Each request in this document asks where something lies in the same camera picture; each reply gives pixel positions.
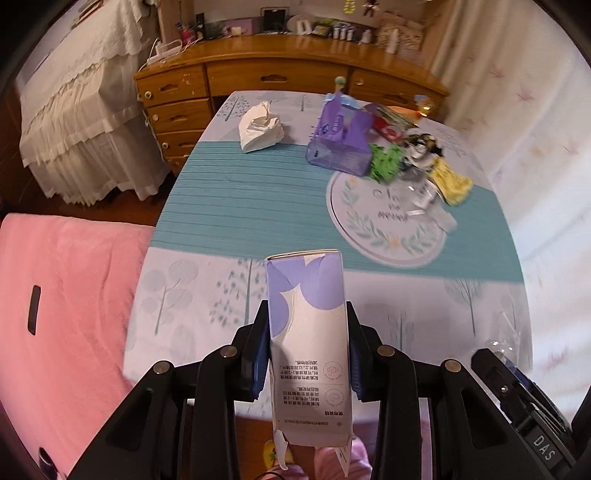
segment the tissue paper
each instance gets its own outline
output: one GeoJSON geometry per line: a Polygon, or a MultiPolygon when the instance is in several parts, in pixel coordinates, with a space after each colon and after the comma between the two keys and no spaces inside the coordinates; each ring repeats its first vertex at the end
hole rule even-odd
{"type": "Polygon", "coordinates": [[[262,102],[244,114],[238,124],[240,146],[245,153],[270,147],[283,139],[283,127],[277,115],[262,102]]]}

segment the wooden floor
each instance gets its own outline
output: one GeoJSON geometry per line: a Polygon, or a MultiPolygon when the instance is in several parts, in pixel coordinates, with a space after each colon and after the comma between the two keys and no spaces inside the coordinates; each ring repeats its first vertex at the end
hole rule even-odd
{"type": "Polygon", "coordinates": [[[37,213],[41,215],[62,215],[87,220],[156,226],[168,194],[174,186],[174,181],[174,176],[170,174],[160,186],[158,194],[148,197],[143,202],[139,201],[133,190],[120,192],[118,189],[115,189],[104,200],[96,202],[90,207],[81,205],[80,203],[65,203],[59,195],[54,195],[48,199],[39,190],[27,203],[21,205],[18,210],[25,213],[37,213]]]}
{"type": "MultiPolygon", "coordinates": [[[[168,194],[174,186],[174,181],[175,178],[172,174],[169,175],[160,187],[158,194],[143,202],[139,201],[133,191],[119,192],[114,190],[104,200],[91,207],[80,204],[68,205],[57,195],[47,199],[39,190],[38,194],[33,195],[31,200],[26,205],[21,205],[18,210],[41,215],[62,215],[87,220],[155,226],[168,194]]],[[[372,459],[375,451],[377,423],[356,424],[353,429],[356,435],[363,440],[369,457],[372,459]]],[[[265,471],[262,448],[270,438],[272,438],[270,421],[236,419],[236,441],[242,480],[252,480],[265,471]]],[[[296,463],[302,466],[311,480],[314,480],[314,449],[293,446],[292,452],[296,463]]]]}

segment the tablecloth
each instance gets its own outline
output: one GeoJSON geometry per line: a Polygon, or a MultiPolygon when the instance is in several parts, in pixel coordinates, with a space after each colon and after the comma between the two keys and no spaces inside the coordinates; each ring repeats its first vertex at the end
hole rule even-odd
{"type": "MultiPolygon", "coordinates": [[[[368,179],[306,162],[322,95],[235,92],[195,146],[158,221],[130,319],[124,373],[137,381],[160,359],[182,365],[230,343],[266,296],[262,260],[282,252],[337,248],[346,297],[382,341],[424,362],[469,364],[474,349],[510,324],[518,363],[531,368],[531,331],[519,261],[496,197],[456,131],[424,119],[450,166],[475,182],[447,207],[457,229],[405,217],[395,195],[368,179]],[[271,102],[282,143],[244,154],[240,117],[271,102]]],[[[271,417],[268,385],[236,412],[271,417]]],[[[356,420],[376,405],[355,402],[356,420]]]]}

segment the photo frame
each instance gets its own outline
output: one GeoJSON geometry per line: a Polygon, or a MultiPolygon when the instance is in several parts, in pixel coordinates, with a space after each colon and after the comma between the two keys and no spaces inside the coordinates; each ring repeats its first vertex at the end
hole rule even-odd
{"type": "Polygon", "coordinates": [[[289,7],[263,7],[261,8],[263,32],[283,32],[286,30],[289,17],[289,7]]]}

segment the purple box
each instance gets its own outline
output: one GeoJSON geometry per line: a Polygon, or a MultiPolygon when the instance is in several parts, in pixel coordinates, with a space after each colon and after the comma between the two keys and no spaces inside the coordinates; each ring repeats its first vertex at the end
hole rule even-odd
{"type": "Polygon", "coordinates": [[[365,135],[373,121],[371,113],[343,105],[340,94],[336,95],[324,104],[306,160],[358,177],[365,175],[373,156],[365,135]]]}
{"type": "Polygon", "coordinates": [[[261,17],[237,18],[235,20],[226,20],[226,27],[240,27],[241,35],[256,35],[261,33],[261,17]]]}

